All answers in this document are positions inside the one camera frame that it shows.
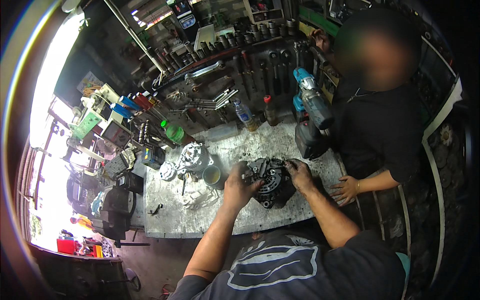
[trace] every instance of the battery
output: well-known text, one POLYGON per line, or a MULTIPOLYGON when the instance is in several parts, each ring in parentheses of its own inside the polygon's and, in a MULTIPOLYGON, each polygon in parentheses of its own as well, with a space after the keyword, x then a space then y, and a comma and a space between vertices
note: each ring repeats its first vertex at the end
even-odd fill
POLYGON ((160 169, 165 161, 165 151, 160 147, 145 148, 142 153, 142 164, 154 170, 160 169))

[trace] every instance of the alternator housing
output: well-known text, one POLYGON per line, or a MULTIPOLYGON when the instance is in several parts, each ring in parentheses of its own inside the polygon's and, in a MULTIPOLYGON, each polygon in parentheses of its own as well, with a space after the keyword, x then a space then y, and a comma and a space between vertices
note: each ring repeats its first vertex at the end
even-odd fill
POLYGON ((243 178, 248 184, 263 179, 265 184, 253 195, 263 207, 281 208, 295 193, 290 174, 284 161, 276 158, 258 158, 250 162, 243 178))

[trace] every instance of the workbench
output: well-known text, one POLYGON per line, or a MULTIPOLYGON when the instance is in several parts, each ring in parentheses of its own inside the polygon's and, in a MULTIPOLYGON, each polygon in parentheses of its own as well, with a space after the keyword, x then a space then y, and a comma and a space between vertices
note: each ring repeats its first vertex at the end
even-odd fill
MULTIPOLYGON (((338 178, 345 175, 345 168, 337 154, 331 149, 321 157, 312 161, 304 160, 294 141, 296 122, 291 114, 283 117, 283 120, 275 127, 267 122, 263 123, 256 131, 249 132, 242 128, 239 135, 218 142, 207 140, 207 132, 194 135, 197 141, 204 141, 208 152, 214 156, 214 160, 220 161, 225 169, 231 167, 240 160, 253 161, 261 157, 275 158, 298 158, 310 166, 313 176, 322 179, 327 192, 331 192, 330 186, 338 183, 338 178)), ((177 162, 181 153, 181 147, 166 151, 165 161, 177 162)), ((184 197, 205 188, 203 180, 198 182, 187 181, 184 197)), ((219 199, 207 207, 198 209, 186 209, 182 204, 181 191, 183 181, 176 177, 171 181, 160 179, 160 172, 147 168, 144 181, 144 210, 155 211, 161 205, 156 215, 145 214, 145 235, 154 238, 201 238, 215 218, 216 212, 223 201, 223 191, 218 191, 219 199)), ((313 217, 305 198, 299 192, 287 201, 280 209, 266 209, 256 200, 251 199, 240 211, 233 234, 243 234, 277 228, 293 224, 313 217)))

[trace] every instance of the man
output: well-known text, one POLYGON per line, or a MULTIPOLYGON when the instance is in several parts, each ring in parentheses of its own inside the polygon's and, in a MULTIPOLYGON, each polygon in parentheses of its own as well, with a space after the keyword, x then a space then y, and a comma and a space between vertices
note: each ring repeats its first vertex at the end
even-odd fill
POLYGON ((343 74, 332 101, 334 147, 349 176, 332 188, 336 201, 386 190, 416 171, 422 137, 420 100, 408 79, 420 61, 421 38, 402 15, 387 9, 355 13, 340 28, 335 54, 322 30, 317 46, 343 74), (383 168, 379 174, 371 176, 383 168))
POLYGON ((223 204, 200 240, 170 300, 369 299, 402 296, 405 271, 397 255, 370 231, 360 232, 315 187, 309 167, 286 162, 295 188, 307 199, 328 246, 288 232, 263 234, 221 272, 235 218, 263 182, 245 186, 236 164, 223 204))
POLYGON ((70 222, 72 224, 79 224, 80 226, 82 226, 83 228, 86 228, 86 229, 90 229, 92 230, 94 233, 96 233, 96 230, 95 228, 93 227, 92 225, 92 221, 90 221, 87 217, 83 216, 83 215, 78 215, 78 218, 75 218, 75 217, 71 217, 70 218, 70 222))

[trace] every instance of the plastic water bottle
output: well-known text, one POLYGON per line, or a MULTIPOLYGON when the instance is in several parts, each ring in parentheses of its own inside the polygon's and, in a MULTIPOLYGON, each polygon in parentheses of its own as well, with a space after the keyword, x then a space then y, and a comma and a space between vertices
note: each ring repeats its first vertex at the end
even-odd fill
POLYGON ((235 107, 235 113, 239 117, 240 121, 245 124, 245 127, 248 129, 248 131, 257 130, 258 124, 253 119, 252 113, 250 112, 248 106, 243 104, 238 98, 235 98, 233 101, 233 106, 235 107))

